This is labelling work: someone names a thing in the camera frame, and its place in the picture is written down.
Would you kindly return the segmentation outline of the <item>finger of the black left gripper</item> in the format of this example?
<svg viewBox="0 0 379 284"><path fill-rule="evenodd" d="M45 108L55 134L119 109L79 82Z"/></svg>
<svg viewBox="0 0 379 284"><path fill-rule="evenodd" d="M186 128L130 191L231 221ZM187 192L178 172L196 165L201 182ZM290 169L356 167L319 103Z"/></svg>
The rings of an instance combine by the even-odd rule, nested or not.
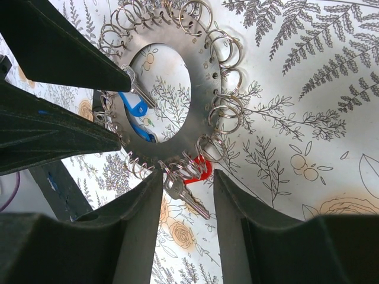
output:
<svg viewBox="0 0 379 284"><path fill-rule="evenodd" d="M128 92L130 77L49 1L1 1L1 36L29 80Z"/></svg>
<svg viewBox="0 0 379 284"><path fill-rule="evenodd" d="M1 174L121 149L113 132L1 81Z"/></svg>

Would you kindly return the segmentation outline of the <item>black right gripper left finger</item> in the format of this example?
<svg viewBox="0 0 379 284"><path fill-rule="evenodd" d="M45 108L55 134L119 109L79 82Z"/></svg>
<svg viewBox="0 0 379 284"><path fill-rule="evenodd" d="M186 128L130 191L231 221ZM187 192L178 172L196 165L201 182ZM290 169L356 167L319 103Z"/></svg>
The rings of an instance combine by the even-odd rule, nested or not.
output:
<svg viewBox="0 0 379 284"><path fill-rule="evenodd" d="M162 200L156 170L74 222L1 215L2 283L149 283Z"/></svg>

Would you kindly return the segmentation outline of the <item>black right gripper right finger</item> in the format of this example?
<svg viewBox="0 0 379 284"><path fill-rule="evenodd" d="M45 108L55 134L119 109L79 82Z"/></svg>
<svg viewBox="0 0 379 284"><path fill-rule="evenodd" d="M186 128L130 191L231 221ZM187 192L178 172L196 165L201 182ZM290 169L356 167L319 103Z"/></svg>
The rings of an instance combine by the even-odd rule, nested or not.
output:
<svg viewBox="0 0 379 284"><path fill-rule="evenodd" d="M377 283L378 217L289 217L214 171L224 283Z"/></svg>

